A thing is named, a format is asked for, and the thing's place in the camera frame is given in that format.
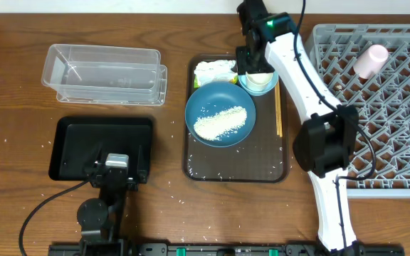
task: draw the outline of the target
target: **clear plastic container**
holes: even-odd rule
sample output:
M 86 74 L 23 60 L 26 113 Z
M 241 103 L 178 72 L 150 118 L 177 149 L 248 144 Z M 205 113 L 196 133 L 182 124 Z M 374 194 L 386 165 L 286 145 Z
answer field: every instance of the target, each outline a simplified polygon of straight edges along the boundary
M 42 84 L 60 102 L 162 105 L 167 68 L 157 50 L 54 44 L 48 50 Z

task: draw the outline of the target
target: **wooden table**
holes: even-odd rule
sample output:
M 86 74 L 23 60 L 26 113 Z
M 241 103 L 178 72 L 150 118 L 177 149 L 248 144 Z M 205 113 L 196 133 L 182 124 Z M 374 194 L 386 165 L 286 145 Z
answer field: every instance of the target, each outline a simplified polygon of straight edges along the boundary
M 304 39 L 317 23 L 410 23 L 410 16 L 307 15 Z M 166 103 L 119 107 L 57 102 L 56 93 L 41 84 L 47 50 L 54 43 L 159 50 L 169 68 Z M 17 237 L 30 211 L 77 183 L 48 177 L 56 122 L 72 114 L 156 120 L 148 184 L 130 196 L 126 210 L 131 218 L 122 228 L 136 240 L 269 245 L 314 240 L 315 197 L 292 152 L 290 175 L 277 184 L 193 182 L 182 173 L 188 62 L 198 53 L 233 52 L 242 44 L 237 15 L 0 14 L 0 255 L 19 255 Z M 291 100 L 288 111 L 291 143 L 299 129 Z M 85 186 L 43 207 L 25 233 L 28 254 L 46 255 L 52 242 L 77 242 L 78 206 L 97 195 L 97 189 Z M 351 200 L 349 206 L 361 241 L 401 243 L 410 255 L 410 200 Z

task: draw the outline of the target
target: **black tray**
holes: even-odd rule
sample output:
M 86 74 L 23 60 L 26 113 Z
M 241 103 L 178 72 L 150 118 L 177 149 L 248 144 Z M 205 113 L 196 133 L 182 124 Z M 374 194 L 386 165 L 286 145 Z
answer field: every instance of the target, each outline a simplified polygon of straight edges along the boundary
M 194 93 L 194 69 L 201 61 L 235 60 L 234 55 L 198 55 L 188 69 L 186 101 Z M 286 92 L 280 87 L 283 137 L 276 134 L 275 90 L 251 96 L 256 106 L 256 124 L 237 145 L 215 148 L 197 141 L 185 127 L 183 172 L 195 181 L 275 183 L 289 172 Z
M 85 180 L 83 164 L 99 144 L 103 152 L 128 155 L 134 170 L 140 146 L 149 163 L 151 142 L 152 122 L 146 118 L 63 117 L 56 127 L 48 175 L 55 181 Z

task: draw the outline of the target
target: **brown tray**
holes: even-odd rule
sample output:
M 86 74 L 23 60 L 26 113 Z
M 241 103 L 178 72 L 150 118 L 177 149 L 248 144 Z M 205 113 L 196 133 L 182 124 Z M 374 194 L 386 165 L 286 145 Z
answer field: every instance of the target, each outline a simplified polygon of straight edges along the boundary
M 234 55 L 205 54 L 192 58 L 186 101 L 196 90 L 194 69 L 199 62 L 235 59 Z M 282 137 L 276 134 L 275 89 L 262 96 L 251 96 L 256 106 L 256 124 L 249 136 L 234 146 L 216 148 L 202 144 L 185 126 L 184 174 L 195 181 L 275 183 L 284 180 L 289 173 L 285 96 L 285 89 L 280 86 Z

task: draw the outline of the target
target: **pink cup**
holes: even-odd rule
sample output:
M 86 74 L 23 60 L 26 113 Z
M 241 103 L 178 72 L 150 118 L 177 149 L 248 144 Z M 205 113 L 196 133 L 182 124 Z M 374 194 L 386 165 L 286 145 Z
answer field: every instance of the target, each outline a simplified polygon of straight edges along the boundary
M 354 64 L 354 71 L 361 78 L 368 79 L 376 75 L 389 58 L 389 51 L 381 45 L 370 46 Z

